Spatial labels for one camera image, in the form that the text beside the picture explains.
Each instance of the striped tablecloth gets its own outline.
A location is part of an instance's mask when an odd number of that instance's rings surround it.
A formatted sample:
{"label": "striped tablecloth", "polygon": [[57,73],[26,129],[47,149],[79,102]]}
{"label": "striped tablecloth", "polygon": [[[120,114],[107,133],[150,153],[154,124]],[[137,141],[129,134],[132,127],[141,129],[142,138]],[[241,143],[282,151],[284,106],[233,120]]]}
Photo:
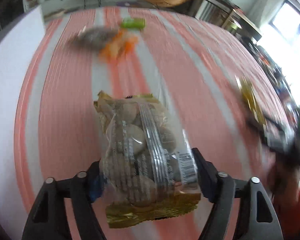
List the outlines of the striped tablecloth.
{"label": "striped tablecloth", "polygon": [[[84,26],[114,27],[127,16],[145,18],[146,28],[136,33],[135,51],[118,65],[70,46]],[[286,122],[262,69],[239,41],[216,26],[170,12],[119,7],[79,11],[50,22],[17,107],[14,157],[20,205],[29,212],[45,178],[73,177],[100,159],[104,143],[92,104],[100,90],[115,98],[153,93],[186,129],[190,145],[218,170],[239,179],[262,177],[266,165],[258,137],[246,126],[245,109],[231,86],[243,74],[252,80],[261,107]],[[80,239],[71,202],[66,206],[73,239]],[[203,199],[182,217],[109,229],[102,199],[93,204],[110,240],[197,239],[211,206]],[[229,239],[234,226],[233,217]]]}

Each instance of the barcode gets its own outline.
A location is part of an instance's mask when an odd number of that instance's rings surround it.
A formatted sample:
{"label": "barcode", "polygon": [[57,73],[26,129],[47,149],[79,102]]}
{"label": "barcode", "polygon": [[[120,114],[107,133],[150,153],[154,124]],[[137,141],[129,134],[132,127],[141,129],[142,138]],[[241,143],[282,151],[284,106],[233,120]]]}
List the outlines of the barcode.
{"label": "barcode", "polygon": [[177,153],[182,184],[193,184],[198,182],[196,168],[190,153]]}

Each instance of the curtain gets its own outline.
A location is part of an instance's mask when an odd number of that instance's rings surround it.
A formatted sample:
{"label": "curtain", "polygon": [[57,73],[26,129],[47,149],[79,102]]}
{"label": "curtain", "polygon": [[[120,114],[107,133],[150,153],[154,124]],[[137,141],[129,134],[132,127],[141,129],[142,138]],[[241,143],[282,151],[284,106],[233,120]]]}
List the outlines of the curtain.
{"label": "curtain", "polygon": [[267,24],[281,8],[284,0],[257,0],[247,17],[258,28]]}

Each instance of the window frame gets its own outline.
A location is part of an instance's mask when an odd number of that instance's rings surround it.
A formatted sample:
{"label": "window frame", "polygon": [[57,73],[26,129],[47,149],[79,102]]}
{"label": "window frame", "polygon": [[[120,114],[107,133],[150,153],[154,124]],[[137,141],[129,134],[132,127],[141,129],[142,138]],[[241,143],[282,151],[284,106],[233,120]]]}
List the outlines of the window frame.
{"label": "window frame", "polygon": [[300,24],[297,30],[297,33],[295,34],[295,36],[292,39],[287,39],[280,31],[279,29],[273,24],[274,19],[276,18],[278,12],[281,10],[282,6],[287,3],[288,5],[290,5],[299,15],[300,15],[300,10],[293,4],[291,3],[289,0],[284,0],[282,5],[280,6],[279,10],[277,11],[277,13],[274,15],[274,17],[270,20],[269,25],[274,28],[281,36],[282,38],[284,38],[290,45],[293,45],[293,42],[295,41],[296,38],[298,38],[298,36],[300,35]]}

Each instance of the metal screw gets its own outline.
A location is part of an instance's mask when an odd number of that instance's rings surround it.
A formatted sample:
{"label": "metal screw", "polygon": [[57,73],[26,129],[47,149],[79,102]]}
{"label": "metal screw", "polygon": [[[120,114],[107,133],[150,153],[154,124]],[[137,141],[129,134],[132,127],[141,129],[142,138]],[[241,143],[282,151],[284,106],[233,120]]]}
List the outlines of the metal screw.
{"label": "metal screw", "polygon": [[258,184],[258,183],[260,182],[260,179],[257,178],[257,177],[252,177],[252,178],[251,178],[251,181],[252,181],[253,183]]}
{"label": "metal screw", "polygon": [[78,173],[78,178],[84,178],[85,176],[87,176],[87,173],[85,171],[80,171]]}
{"label": "metal screw", "polygon": [[46,183],[50,184],[54,181],[54,179],[52,177],[49,177],[46,179]]}
{"label": "metal screw", "polygon": [[226,177],[228,177],[228,174],[226,174],[224,171],[219,171],[218,176],[222,177],[222,178],[226,178]]}

